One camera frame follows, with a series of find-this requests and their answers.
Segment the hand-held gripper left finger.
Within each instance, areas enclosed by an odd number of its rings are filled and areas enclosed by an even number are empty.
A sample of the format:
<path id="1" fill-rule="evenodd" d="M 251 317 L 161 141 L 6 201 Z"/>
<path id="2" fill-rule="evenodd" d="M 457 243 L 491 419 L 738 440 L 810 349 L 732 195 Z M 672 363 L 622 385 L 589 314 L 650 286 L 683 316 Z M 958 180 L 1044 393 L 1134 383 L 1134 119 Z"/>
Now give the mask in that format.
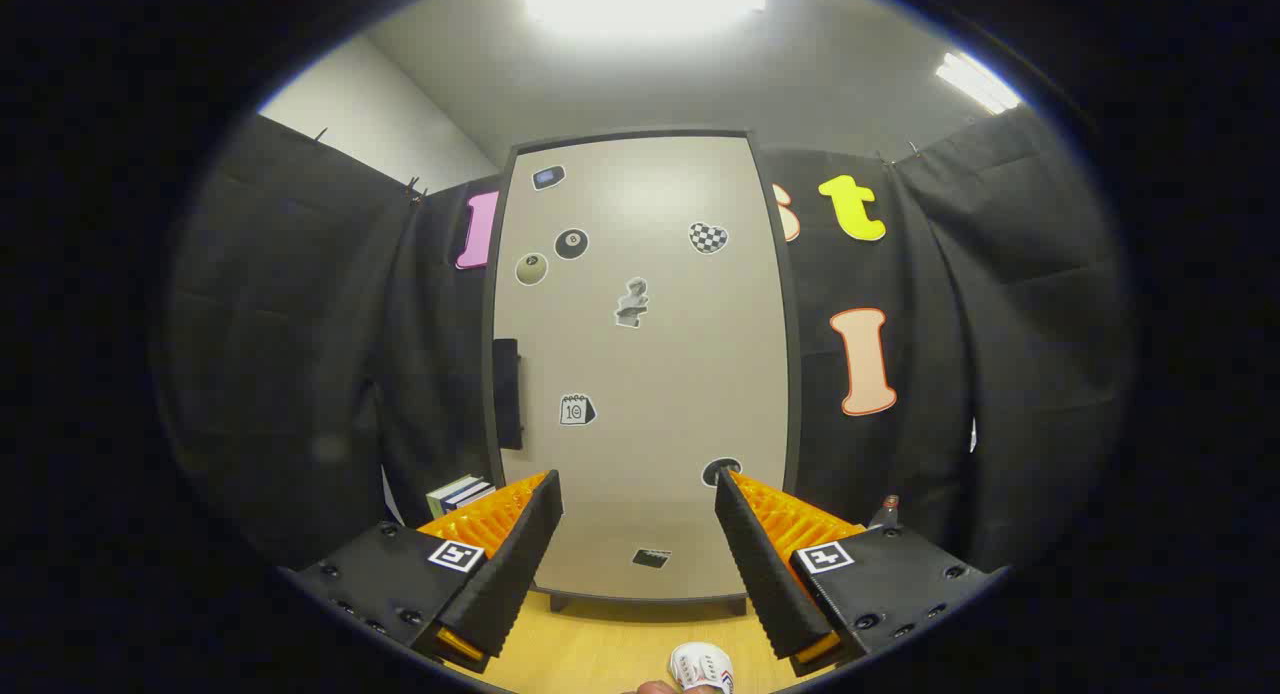
<path id="1" fill-rule="evenodd" d="M 502 653 L 554 537 L 559 479 L 535 474 L 419 529 L 374 524 L 285 577 L 380 638 L 480 674 Z"/>

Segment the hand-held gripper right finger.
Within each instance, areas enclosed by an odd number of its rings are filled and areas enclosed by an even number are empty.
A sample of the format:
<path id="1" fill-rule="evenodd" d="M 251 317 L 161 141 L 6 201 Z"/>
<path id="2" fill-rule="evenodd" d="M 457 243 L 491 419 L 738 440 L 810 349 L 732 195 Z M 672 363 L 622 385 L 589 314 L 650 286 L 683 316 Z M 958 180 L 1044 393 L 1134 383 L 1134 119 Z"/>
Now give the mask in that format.
<path id="1" fill-rule="evenodd" d="M 774 656 L 804 676 L 904 648 L 1006 579 L 909 528 L 896 496 L 851 524 L 730 467 L 716 517 Z"/>

